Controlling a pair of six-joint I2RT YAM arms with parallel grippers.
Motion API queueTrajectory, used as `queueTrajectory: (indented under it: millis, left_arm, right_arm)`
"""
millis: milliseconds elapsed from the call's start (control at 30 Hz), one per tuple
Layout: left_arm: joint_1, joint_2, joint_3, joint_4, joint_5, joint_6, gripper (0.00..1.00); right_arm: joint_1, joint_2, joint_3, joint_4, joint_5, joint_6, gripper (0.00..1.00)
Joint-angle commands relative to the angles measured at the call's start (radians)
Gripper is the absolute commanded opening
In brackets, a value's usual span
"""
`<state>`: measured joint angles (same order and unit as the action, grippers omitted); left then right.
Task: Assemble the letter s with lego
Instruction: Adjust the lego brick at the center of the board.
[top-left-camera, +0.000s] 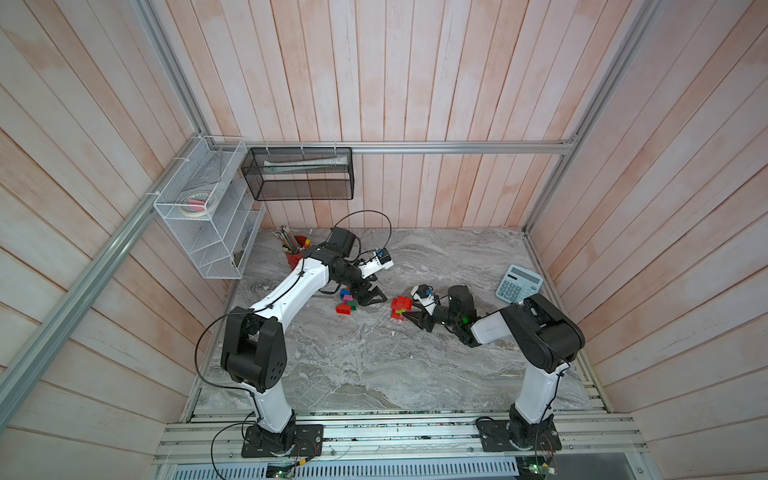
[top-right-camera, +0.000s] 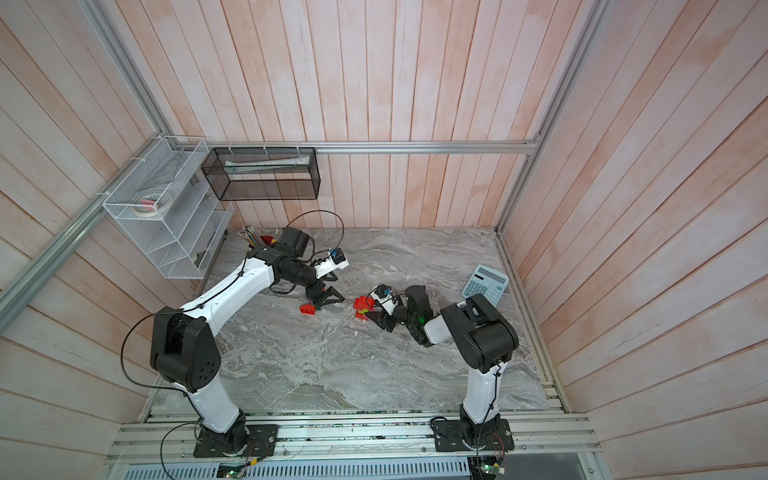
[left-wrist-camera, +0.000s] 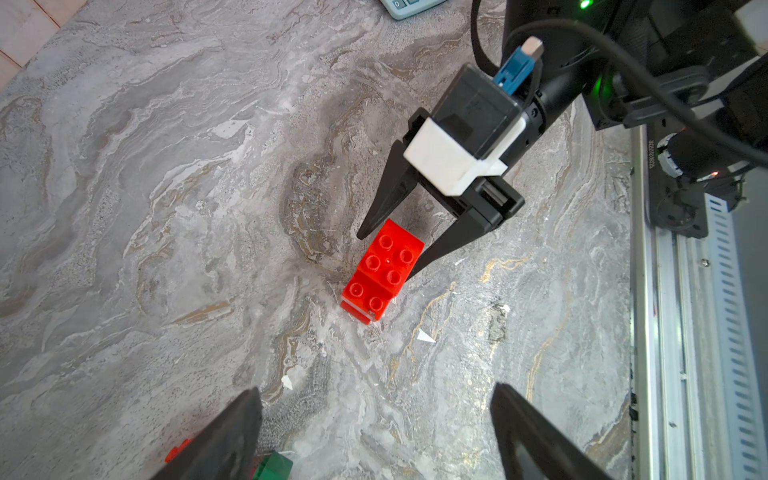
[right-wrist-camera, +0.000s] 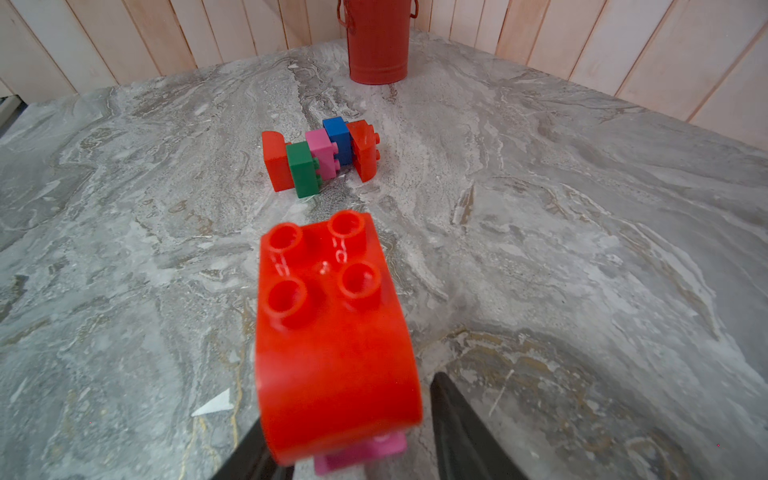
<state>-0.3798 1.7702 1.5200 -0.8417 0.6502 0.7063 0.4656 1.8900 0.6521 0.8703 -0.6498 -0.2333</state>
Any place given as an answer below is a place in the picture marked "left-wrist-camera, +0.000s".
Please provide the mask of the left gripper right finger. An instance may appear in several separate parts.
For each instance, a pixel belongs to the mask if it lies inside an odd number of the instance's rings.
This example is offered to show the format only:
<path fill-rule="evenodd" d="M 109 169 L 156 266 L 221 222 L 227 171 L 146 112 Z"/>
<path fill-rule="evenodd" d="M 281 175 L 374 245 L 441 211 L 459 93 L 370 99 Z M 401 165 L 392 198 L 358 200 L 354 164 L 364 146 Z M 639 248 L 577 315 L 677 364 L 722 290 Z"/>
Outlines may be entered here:
<path fill-rule="evenodd" d="M 512 386 L 495 385 L 490 413 L 506 478 L 608 477 Z"/>

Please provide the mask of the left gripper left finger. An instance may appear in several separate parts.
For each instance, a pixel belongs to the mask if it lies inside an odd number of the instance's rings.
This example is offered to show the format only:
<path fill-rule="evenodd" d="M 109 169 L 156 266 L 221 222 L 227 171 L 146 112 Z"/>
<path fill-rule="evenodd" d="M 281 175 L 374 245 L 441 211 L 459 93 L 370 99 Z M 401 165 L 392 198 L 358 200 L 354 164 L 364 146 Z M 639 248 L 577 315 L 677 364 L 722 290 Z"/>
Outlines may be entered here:
<path fill-rule="evenodd" d="M 243 391 L 153 479 L 251 479 L 262 420 L 258 388 Z"/>

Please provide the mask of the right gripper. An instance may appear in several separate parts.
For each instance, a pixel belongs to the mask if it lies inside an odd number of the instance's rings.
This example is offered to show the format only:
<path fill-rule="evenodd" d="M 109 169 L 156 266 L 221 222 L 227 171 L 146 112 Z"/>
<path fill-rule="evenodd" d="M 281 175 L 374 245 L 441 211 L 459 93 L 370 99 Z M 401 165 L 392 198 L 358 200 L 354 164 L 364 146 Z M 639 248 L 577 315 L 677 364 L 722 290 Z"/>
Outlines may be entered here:
<path fill-rule="evenodd" d="M 478 159 L 424 109 L 409 120 L 406 145 L 392 145 L 374 200 L 358 232 L 364 240 L 420 184 L 457 218 L 419 257 L 408 279 L 432 262 L 498 228 L 525 204 L 503 174 L 503 147 L 517 140 L 525 127 L 517 121 L 485 159 Z"/>

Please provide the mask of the green lego brick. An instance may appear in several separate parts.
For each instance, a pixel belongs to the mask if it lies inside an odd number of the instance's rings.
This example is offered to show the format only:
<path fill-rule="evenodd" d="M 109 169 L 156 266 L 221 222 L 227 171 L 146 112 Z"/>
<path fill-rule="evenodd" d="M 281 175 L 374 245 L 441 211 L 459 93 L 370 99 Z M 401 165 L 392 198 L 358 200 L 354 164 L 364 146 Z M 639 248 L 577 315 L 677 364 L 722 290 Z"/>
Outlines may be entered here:
<path fill-rule="evenodd" d="M 288 480 L 293 461 L 279 452 L 266 455 L 255 469 L 253 480 Z"/>

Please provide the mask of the small red curved brick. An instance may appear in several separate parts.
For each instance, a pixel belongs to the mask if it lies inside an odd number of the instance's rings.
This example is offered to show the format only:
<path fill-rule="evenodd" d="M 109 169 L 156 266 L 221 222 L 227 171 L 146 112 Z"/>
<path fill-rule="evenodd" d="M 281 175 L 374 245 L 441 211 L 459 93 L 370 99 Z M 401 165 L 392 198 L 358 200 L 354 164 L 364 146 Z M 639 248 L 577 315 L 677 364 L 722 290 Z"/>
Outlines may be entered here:
<path fill-rule="evenodd" d="M 165 463 L 168 464 L 175 459 L 191 442 L 191 439 L 185 439 L 181 444 L 174 446 L 166 455 Z"/>

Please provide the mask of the red lego brick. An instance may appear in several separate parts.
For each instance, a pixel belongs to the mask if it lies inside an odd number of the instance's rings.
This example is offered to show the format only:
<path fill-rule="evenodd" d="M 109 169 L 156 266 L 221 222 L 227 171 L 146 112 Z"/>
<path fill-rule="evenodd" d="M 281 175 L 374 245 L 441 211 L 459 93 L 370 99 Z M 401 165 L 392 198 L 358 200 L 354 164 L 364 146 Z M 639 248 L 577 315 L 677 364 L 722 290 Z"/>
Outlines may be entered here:
<path fill-rule="evenodd" d="M 391 296 L 402 290 L 425 244 L 409 231 L 388 219 L 379 230 L 357 270 Z"/>

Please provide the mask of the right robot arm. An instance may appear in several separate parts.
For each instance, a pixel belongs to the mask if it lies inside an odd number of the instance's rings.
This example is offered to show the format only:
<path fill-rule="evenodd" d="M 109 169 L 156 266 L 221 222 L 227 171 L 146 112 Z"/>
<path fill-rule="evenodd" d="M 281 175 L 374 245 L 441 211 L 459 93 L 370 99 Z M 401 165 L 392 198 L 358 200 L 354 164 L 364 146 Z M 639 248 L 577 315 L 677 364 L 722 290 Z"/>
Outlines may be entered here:
<path fill-rule="evenodd" d="M 601 119 L 626 127 L 668 114 L 715 150 L 765 167 L 764 147 L 695 117 L 702 66 L 657 77 L 634 55 L 629 38 L 643 32 L 648 9 L 641 1 L 509 7 L 502 64 L 472 39 L 474 63 L 459 70 L 433 110 L 417 110 L 393 144 L 358 238 L 383 225 L 417 186 L 454 222 L 416 270 L 496 230 L 524 203 L 506 172 L 578 96 L 599 108 L 617 101 L 618 111 Z"/>

